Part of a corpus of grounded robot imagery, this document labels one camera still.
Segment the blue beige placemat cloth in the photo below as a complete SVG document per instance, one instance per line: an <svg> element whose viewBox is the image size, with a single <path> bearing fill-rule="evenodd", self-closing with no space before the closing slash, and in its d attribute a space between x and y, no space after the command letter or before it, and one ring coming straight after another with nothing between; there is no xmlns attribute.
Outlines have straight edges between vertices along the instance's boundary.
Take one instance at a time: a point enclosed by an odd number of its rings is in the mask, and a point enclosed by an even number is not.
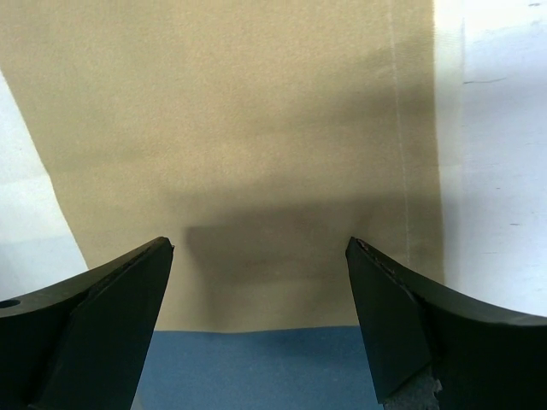
<svg viewBox="0 0 547 410"><path fill-rule="evenodd" d="M145 409L357 409L344 257L443 277L431 1L4 1L1 292L155 237Z"/></svg>

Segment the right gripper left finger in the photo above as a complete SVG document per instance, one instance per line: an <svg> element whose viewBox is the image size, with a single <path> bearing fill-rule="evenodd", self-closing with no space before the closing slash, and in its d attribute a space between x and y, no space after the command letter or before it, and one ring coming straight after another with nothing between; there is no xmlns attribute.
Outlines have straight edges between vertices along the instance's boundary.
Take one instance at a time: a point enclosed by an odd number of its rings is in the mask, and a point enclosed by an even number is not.
<svg viewBox="0 0 547 410"><path fill-rule="evenodd" d="M1 303L3 409L129 409L174 257L158 237Z"/></svg>

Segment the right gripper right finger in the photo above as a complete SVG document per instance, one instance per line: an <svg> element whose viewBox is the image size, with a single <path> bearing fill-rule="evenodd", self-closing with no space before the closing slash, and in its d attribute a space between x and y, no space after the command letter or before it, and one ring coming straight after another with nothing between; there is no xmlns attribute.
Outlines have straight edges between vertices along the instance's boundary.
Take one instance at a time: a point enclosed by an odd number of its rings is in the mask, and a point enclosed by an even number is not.
<svg viewBox="0 0 547 410"><path fill-rule="evenodd" d="M386 409L543 409L546 320L482 302L352 238L350 286Z"/></svg>

